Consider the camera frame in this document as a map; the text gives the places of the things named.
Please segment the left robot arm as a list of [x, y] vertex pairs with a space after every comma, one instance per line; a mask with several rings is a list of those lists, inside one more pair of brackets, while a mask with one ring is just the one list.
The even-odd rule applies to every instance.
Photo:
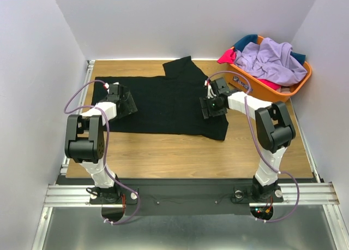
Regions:
[[87, 188], [91, 204], [125, 203], [124, 186], [106, 162], [110, 138], [110, 121], [121, 119], [137, 111], [130, 89], [118, 82], [108, 84], [93, 80], [88, 85], [103, 84], [107, 95], [95, 105], [80, 106], [69, 111], [69, 100], [64, 107], [68, 115], [65, 132], [64, 152], [67, 158], [81, 165], [94, 181], [94, 187]]

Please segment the black t shirt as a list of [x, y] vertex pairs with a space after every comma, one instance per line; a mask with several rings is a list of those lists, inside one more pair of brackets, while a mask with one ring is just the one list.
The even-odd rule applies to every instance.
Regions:
[[108, 84], [119, 82], [130, 89], [137, 112], [110, 121], [112, 132], [186, 134], [225, 140], [226, 116], [205, 119], [200, 98], [207, 78], [190, 56], [163, 64], [165, 74], [155, 77], [100, 77]]

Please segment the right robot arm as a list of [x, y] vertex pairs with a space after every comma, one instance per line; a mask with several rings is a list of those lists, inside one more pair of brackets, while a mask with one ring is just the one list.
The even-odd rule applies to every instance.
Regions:
[[207, 96], [200, 98], [203, 117], [217, 117], [228, 109], [246, 115], [253, 142], [260, 156], [256, 174], [252, 178], [251, 195], [263, 201], [277, 190], [281, 160], [296, 137], [296, 131], [286, 104], [271, 103], [232, 90], [223, 78], [204, 83]]

